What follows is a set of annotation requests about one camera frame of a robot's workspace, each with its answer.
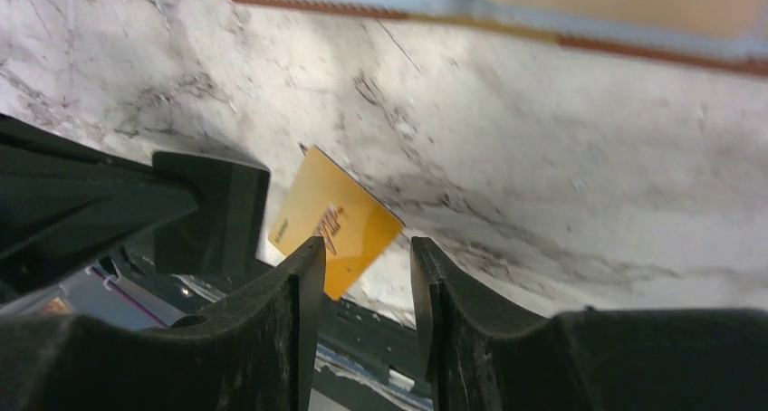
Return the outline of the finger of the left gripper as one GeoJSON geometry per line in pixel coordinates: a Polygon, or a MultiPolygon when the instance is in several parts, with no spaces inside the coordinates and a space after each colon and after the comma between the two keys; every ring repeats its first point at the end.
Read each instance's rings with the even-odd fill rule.
{"type": "Polygon", "coordinates": [[[182,182],[198,209],[126,244],[147,274],[254,275],[271,172],[255,160],[159,151],[153,170],[182,182]]]}
{"type": "Polygon", "coordinates": [[[57,283],[198,208],[151,167],[1,117],[1,301],[57,283]]]}

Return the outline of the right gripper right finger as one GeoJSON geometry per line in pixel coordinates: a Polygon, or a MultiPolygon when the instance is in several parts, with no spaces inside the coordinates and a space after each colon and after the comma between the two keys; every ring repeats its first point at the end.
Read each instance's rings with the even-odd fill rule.
{"type": "Polygon", "coordinates": [[[509,301],[411,241],[419,348],[438,410],[764,410],[767,314],[564,311],[509,301]]]}

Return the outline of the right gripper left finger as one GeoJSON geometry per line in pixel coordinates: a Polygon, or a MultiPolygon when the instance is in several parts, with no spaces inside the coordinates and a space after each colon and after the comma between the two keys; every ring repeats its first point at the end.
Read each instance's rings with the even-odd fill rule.
{"type": "Polygon", "coordinates": [[[304,410],[325,272],[323,240],[165,329],[81,314],[1,320],[4,410],[304,410]]]}

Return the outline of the brown leather card holder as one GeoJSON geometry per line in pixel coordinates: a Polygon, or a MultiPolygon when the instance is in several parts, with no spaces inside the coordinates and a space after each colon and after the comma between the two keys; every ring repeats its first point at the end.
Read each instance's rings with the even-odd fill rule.
{"type": "Polygon", "coordinates": [[[503,6],[488,0],[232,0],[327,14],[482,27],[561,47],[740,72],[767,74],[767,35],[717,40],[660,28],[503,6]]]}

